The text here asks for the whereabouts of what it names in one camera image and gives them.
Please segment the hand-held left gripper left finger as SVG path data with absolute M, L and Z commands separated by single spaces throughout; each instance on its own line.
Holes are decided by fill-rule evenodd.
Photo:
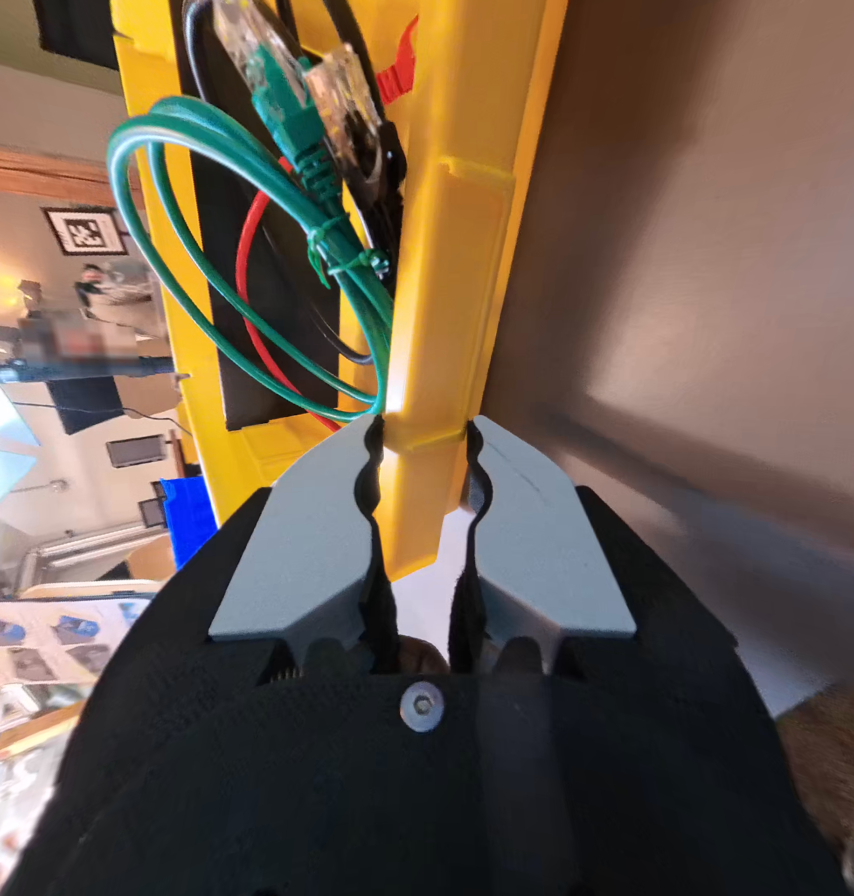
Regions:
M 272 637 L 300 663 L 309 646 L 363 644 L 376 672 L 399 670 L 396 602 L 374 511 L 385 422 L 365 414 L 274 483 L 208 634 Z

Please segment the yellow plastic bin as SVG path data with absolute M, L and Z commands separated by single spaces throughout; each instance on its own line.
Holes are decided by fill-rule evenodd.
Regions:
M 130 114 L 180 89 L 173 2 L 111 2 Z M 567 1 L 360 2 L 365 35 L 396 46 L 418 8 L 421 52 L 401 102 L 409 174 L 376 520 L 391 581 L 436 559 L 465 481 Z M 217 348 L 164 287 L 182 395 L 216 522 L 325 435 L 305 415 L 229 432 Z

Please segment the blue plastic bin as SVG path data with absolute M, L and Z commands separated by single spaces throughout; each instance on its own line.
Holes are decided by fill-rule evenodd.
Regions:
M 217 532 L 218 523 L 202 476 L 159 480 L 165 524 L 180 570 Z

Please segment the black bin divider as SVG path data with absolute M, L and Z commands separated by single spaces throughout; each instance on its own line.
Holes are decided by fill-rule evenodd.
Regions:
M 361 30 L 348 2 L 323 2 L 328 15 L 343 43 L 348 43 L 358 56 L 369 87 L 375 97 L 380 118 L 386 117 L 384 99 L 371 64 Z M 178 67 L 182 92 L 213 103 L 242 125 L 252 129 L 254 136 L 264 140 L 269 151 L 275 152 L 274 142 L 264 126 L 255 123 L 249 98 L 242 96 L 240 76 L 233 71 L 227 54 L 221 49 L 212 25 L 212 2 L 182 2 L 181 30 L 184 49 L 178 51 Z M 271 8 L 266 15 L 286 28 L 296 39 L 297 28 L 292 2 L 276 2 L 277 13 Z M 390 140 L 389 169 L 401 184 L 406 162 L 397 134 Z M 217 272 L 235 286 L 235 256 L 239 246 L 242 221 L 255 196 L 255 188 L 229 169 L 220 167 L 207 158 L 190 156 L 193 171 L 197 217 L 202 235 L 203 250 Z M 354 364 L 369 365 L 369 356 L 361 355 L 339 336 L 340 292 L 337 286 L 324 289 L 316 284 L 316 275 L 303 259 L 299 237 L 293 235 L 295 222 L 284 211 L 272 206 L 264 213 L 251 244 L 250 285 L 252 308 L 273 325 L 299 350 L 314 361 L 325 364 L 329 373 L 337 374 L 339 358 Z M 254 347 L 246 323 L 218 290 L 209 286 L 209 297 L 214 326 L 231 342 L 242 356 L 258 369 L 268 373 L 260 354 Z M 302 387 L 312 399 L 333 407 L 338 400 L 336 389 L 317 382 L 270 342 L 265 348 L 267 357 L 290 375 L 291 381 Z M 305 413 L 292 402 L 259 384 L 219 350 L 219 375 L 225 425 L 228 431 L 264 425 Z

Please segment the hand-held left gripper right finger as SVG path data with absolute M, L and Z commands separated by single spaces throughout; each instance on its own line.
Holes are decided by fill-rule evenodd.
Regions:
M 547 674 L 570 640 L 632 640 L 637 624 L 567 474 L 487 417 L 468 422 L 466 459 L 473 518 L 449 623 L 452 672 L 488 673 L 527 641 Z

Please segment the studio light panel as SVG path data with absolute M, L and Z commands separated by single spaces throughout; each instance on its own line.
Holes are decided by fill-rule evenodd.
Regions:
M 38 461 L 27 450 L 40 446 L 17 405 L 0 385 L 0 502 L 10 495 L 33 495 L 45 487 L 23 484 Z

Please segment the fiducial marker sign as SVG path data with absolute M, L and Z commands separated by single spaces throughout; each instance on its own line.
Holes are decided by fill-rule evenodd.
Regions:
M 109 206 L 42 206 L 41 214 L 59 247 L 72 258 L 115 258 L 130 254 L 127 230 Z

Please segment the instruction sign board on stand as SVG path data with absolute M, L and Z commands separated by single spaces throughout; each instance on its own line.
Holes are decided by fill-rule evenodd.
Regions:
M 0 686 L 92 685 L 152 595 L 0 602 Z

